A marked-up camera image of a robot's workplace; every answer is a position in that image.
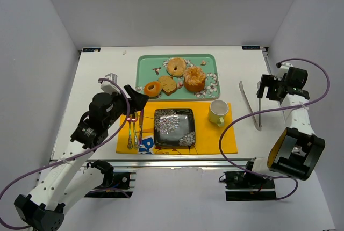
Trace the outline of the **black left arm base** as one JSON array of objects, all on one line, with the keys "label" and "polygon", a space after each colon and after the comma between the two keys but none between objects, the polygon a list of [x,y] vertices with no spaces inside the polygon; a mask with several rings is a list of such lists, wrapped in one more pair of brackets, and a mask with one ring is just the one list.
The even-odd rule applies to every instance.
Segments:
[{"label": "black left arm base", "polygon": [[100,160],[88,162],[84,172],[91,167],[100,167],[105,174],[102,183],[88,192],[85,198],[131,198],[135,188],[135,172],[116,170],[110,163]]}]

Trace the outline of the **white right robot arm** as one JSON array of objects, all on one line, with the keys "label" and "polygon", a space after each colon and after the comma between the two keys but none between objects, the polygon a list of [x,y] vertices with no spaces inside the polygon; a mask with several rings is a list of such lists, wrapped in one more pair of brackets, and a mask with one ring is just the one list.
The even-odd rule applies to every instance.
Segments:
[{"label": "white right robot arm", "polygon": [[276,141],[269,155],[255,158],[247,168],[262,175],[285,175],[307,180],[316,166],[325,140],[316,136],[311,127],[306,103],[309,93],[303,89],[306,70],[282,63],[277,75],[262,75],[257,97],[279,102],[283,107],[286,128]]}]

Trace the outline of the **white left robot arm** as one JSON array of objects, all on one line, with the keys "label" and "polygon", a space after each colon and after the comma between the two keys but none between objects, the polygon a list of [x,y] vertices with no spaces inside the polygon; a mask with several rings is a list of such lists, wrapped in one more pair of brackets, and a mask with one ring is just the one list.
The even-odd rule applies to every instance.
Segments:
[{"label": "white left robot arm", "polygon": [[68,210],[94,188],[113,177],[113,166],[105,161],[92,163],[78,179],[80,167],[108,136],[109,128],[120,116],[144,109],[147,95],[125,85],[127,95],[116,87],[94,95],[88,111],[80,119],[65,151],[45,179],[28,195],[14,202],[20,218],[35,230],[58,230]]}]

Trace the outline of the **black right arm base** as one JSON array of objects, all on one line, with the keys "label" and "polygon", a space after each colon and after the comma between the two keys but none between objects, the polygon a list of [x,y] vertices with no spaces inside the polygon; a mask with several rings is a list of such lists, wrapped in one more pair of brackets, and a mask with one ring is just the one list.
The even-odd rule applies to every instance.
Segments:
[{"label": "black right arm base", "polygon": [[225,185],[226,201],[276,200],[275,183],[243,171],[224,172],[219,183]]}]

